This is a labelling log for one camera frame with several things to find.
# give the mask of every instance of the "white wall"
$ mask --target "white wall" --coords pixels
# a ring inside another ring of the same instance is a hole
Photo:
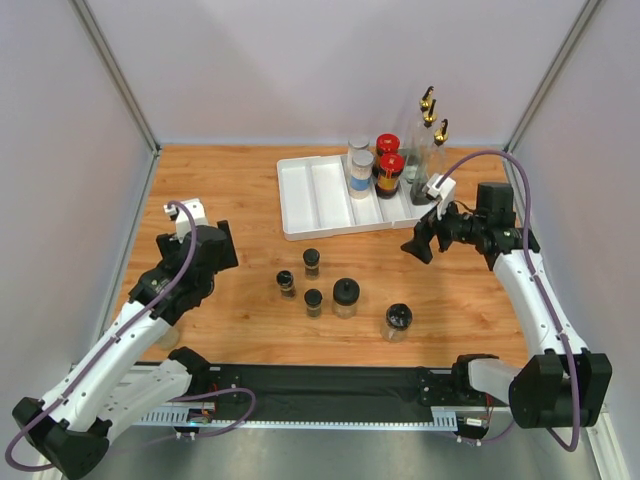
[[[100,326],[145,144],[67,0],[0,2],[0,446]],[[23,462],[35,461],[26,442]],[[0,463],[0,478],[31,478]]]
[[[640,478],[638,18],[638,2],[603,2],[516,150],[563,307],[613,364],[608,403],[631,478]]]
[[[452,144],[504,144],[583,0],[90,0],[160,141],[399,131],[433,83]]]

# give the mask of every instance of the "black lid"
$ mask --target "black lid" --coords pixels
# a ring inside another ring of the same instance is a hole
[[[315,267],[320,262],[320,252],[315,248],[309,248],[302,254],[304,264],[309,267]]]
[[[322,303],[322,293],[315,288],[307,290],[304,294],[304,301],[310,307],[317,307]]]
[[[278,272],[278,275],[276,275],[276,282],[278,282],[278,285],[281,287],[290,286],[293,283],[293,273],[289,270],[282,270],[281,272]]]
[[[394,303],[387,310],[387,325],[395,330],[406,330],[412,320],[411,309],[404,303]]]
[[[333,299],[336,303],[348,307],[358,301],[360,286],[352,278],[341,278],[333,286]]]

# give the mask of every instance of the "jar with red lid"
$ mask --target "jar with red lid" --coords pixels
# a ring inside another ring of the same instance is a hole
[[[383,133],[376,140],[376,163],[373,165],[373,178],[378,178],[380,159],[387,153],[398,153],[400,149],[400,139],[393,133]]]
[[[380,198],[391,198],[398,191],[400,175],[404,170],[404,158],[397,153],[385,153],[380,158],[380,170],[376,180],[376,193]]]

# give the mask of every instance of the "blue label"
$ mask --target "blue label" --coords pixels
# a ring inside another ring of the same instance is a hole
[[[366,190],[367,188],[369,188],[369,179],[365,178],[364,180],[361,180],[359,178],[356,177],[351,177],[351,188],[353,188],[354,190],[358,190],[358,191],[362,191],[362,190]]]

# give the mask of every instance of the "wooden tabletop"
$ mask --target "wooden tabletop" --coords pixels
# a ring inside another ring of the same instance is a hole
[[[178,323],[179,345],[211,362],[311,365],[450,366],[458,355],[492,353],[515,365],[527,360],[522,332],[509,299],[473,247],[454,244],[435,253],[430,265],[402,252],[411,229],[384,230],[289,242],[282,231],[276,162],[283,158],[344,153],[344,147],[182,147],[164,149],[140,231],[120,292],[121,305],[140,274],[160,259],[158,234],[174,231],[163,213],[169,200],[199,197],[211,223],[228,220],[240,266],[216,275],[215,291]],[[473,151],[450,148],[452,163]],[[457,199],[473,207],[476,185],[504,181],[497,157],[460,168]],[[320,278],[304,277],[302,252],[321,255]],[[275,282],[291,270],[298,296],[282,300]],[[352,277],[361,287],[358,314],[331,313],[333,284]],[[323,314],[305,314],[303,293],[322,291]],[[393,303],[411,307],[406,340],[380,337],[384,313]],[[152,347],[144,360],[167,352]]]

